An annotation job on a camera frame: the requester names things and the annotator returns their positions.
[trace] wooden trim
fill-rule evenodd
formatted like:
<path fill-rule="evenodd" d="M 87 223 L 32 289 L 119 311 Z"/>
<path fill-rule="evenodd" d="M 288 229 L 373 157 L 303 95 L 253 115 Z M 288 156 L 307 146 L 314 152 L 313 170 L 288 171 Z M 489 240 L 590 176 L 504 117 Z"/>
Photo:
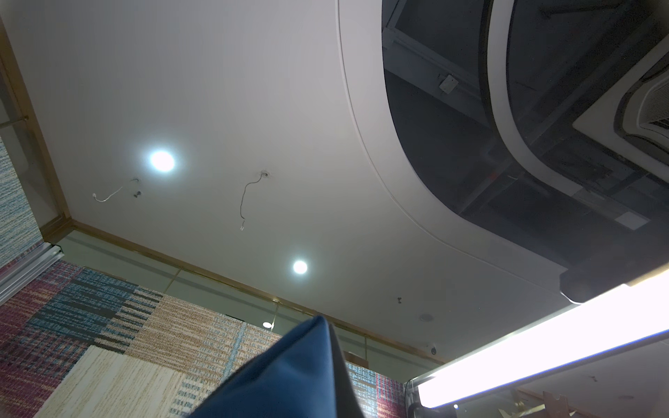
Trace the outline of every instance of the wooden trim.
<path fill-rule="evenodd" d="M 39 128 L 37 115 L 35 115 L 35 110 L 33 109 L 30 97 L 28 96 L 28 90 L 23 83 L 23 76 L 19 70 L 19 64 L 16 61 L 14 52 L 11 49 L 9 36 L 7 35 L 2 19 L 0 19 L 0 75 L 2 75 L 3 81 L 7 86 L 7 93 L 18 113 L 17 117 L 27 117 L 25 127 L 37 143 L 37 150 L 39 151 L 39 158 L 41 160 L 40 163 L 44 169 L 47 184 L 50 186 L 51 192 L 56 200 L 56 205 L 65 218 L 70 218 L 70 209 L 65 200 L 65 194 L 60 187 L 54 163 L 49 155 L 44 135 Z"/>
<path fill-rule="evenodd" d="M 374 332 L 365 330 L 364 328 L 361 328 L 359 326 L 355 326 L 353 324 L 349 324 L 348 322 L 338 320 L 336 318 L 333 318 L 332 316 L 328 316 L 325 314 L 322 314 L 314 309 L 307 308 L 306 306 L 302 306 L 299 304 L 295 304 L 289 300 L 285 300 L 282 298 L 279 298 L 275 295 L 269 294 L 267 292 L 263 292 L 261 290 L 258 290 L 256 288 L 253 288 L 249 285 L 237 282 L 236 280 L 229 279 L 225 276 L 221 276 L 220 274 L 216 274 L 214 272 L 211 272 L 209 270 L 205 270 L 203 268 L 194 266 L 193 264 L 183 262 L 177 258 L 170 257 L 167 254 L 163 254 L 157 251 L 152 250 L 151 248 L 144 247 L 142 245 L 135 244 L 134 242 L 128 241 L 127 239 L 123 239 L 121 237 L 117 237 L 116 235 L 113 235 L 109 232 L 105 232 L 101 229 L 92 227 L 90 225 L 86 225 L 85 223 L 79 222 L 79 221 L 72 221 L 72 226 L 75 230 L 81 231 L 85 234 L 91 235 L 92 237 L 102 239 L 103 241 L 107 241 L 109 243 L 112 243 L 114 245 L 117 245 L 121 248 L 129 249 L 130 251 L 134 251 L 136 253 L 139 253 L 141 255 L 145 255 L 146 257 L 155 259 L 161 263 L 168 264 L 170 266 L 174 266 L 176 268 L 181 268 L 182 270 L 186 270 L 188 272 L 194 273 L 194 274 L 199 274 L 200 276 L 204 276 L 206 278 L 215 280 L 217 282 L 221 282 L 223 284 L 227 284 L 228 286 L 231 286 L 237 290 L 240 290 L 244 293 L 253 295 L 257 298 L 269 300 L 274 303 L 279 303 L 281 305 L 287 306 L 289 308 L 304 312 L 309 315 L 322 315 L 324 316 L 331 324 L 337 326 L 338 328 L 342 328 L 347 331 L 354 332 L 355 334 L 360 334 L 362 336 L 366 336 L 367 338 L 370 338 L 371 340 L 380 342 L 382 344 L 386 344 L 388 346 L 391 346 L 393 348 L 396 348 L 397 350 L 401 350 L 403 352 L 412 354 L 414 356 L 418 356 L 421 358 L 424 358 L 426 360 L 430 360 L 434 362 L 436 365 L 442 365 L 446 364 L 446 360 L 442 358 L 438 358 L 436 356 L 432 356 L 431 354 L 428 354 L 422 350 L 419 350 L 415 347 L 406 345 L 404 343 L 391 340 L 389 338 L 385 338 L 384 336 L 381 336 L 379 334 L 376 334 Z"/>
<path fill-rule="evenodd" d="M 534 399 L 536 399 L 536 400 L 538 400 L 538 401 L 540 401 L 540 402 L 543 402 L 543 396 L 540 395 L 540 394 L 538 394 L 538 393 L 534 393 L 534 392 L 532 392 L 532 391 L 529 391 L 529 390 L 527 390 L 527 389 L 523 389 L 523 388 L 520 388 L 520 387 L 519 387 L 519 388 L 516 388 L 516 390 L 517 390 L 518 392 L 520 392 L 520 393 L 526 395 L 526 396 L 529 396 L 530 398 L 534 398 Z M 570 412 L 572 412 L 572 411 L 576 411 L 577 414 L 582 415 L 582 416 L 584 416 L 585 418 L 599 418 L 599 416 L 597 416 L 597 415 L 595 415 L 595 414 L 591 414 L 590 412 L 584 411 L 584 410 L 582 410 L 582 409 L 574 408 L 574 407 L 572 407 L 572 406 L 569 406 L 569 411 L 570 411 Z"/>
<path fill-rule="evenodd" d="M 56 243 L 72 232 L 72 218 L 58 215 L 39 229 L 45 242 Z"/>

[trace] silver metal profile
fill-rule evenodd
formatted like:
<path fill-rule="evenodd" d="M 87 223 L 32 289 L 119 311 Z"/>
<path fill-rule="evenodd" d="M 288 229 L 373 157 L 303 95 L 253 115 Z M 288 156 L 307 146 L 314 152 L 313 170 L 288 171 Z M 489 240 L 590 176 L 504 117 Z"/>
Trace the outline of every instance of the silver metal profile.
<path fill-rule="evenodd" d="M 63 257 L 57 245 L 45 242 L 0 276 L 0 305 Z"/>

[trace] curved ceiling edge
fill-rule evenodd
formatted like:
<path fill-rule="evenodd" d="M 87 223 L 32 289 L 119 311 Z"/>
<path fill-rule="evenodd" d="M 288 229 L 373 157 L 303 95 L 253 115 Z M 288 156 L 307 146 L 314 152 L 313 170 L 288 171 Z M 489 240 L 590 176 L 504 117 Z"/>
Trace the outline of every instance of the curved ceiling edge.
<path fill-rule="evenodd" d="M 383 77 L 381 2 L 339 0 L 344 77 L 362 146 L 399 207 L 444 245 L 559 293 L 565 268 L 448 209 L 422 183 L 400 145 Z"/>
<path fill-rule="evenodd" d="M 508 39 L 511 20 L 516 0 L 489 0 L 484 13 L 488 13 L 488 27 L 483 27 L 485 37 L 484 57 L 482 64 L 484 74 L 480 79 L 484 92 L 490 93 L 484 106 L 492 113 L 491 127 L 496 129 L 514 159 L 532 176 L 541 180 L 567 196 L 573 196 L 583 187 L 544 164 L 522 139 L 518 126 L 511 112 L 511 101 L 508 93 Z"/>

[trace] fluorescent tube light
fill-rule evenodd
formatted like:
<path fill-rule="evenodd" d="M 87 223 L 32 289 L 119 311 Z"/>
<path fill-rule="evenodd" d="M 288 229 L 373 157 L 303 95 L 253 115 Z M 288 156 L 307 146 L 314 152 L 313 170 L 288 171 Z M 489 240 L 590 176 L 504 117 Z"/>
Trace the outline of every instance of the fluorescent tube light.
<path fill-rule="evenodd" d="M 669 270 L 618 286 L 424 375 L 432 379 L 418 385 L 421 404 L 453 403 L 667 331 L 668 300 Z"/>

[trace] colorful textile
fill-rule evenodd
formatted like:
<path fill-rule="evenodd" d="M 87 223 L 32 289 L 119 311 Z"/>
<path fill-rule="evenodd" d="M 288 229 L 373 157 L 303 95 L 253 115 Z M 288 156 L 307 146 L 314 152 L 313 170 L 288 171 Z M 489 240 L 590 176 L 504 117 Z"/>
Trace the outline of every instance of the colorful textile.
<path fill-rule="evenodd" d="M 42 237 L 19 177 L 0 139 L 0 274 L 38 244 Z"/>
<path fill-rule="evenodd" d="M 114 416 L 185 417 L 280 338 L 63 261 L 0 317 L 0 407 L 12 417 L 105 417 L 113 400 Z M 347 368 L 366 417 L 405 416 L 401 383 Z"/>

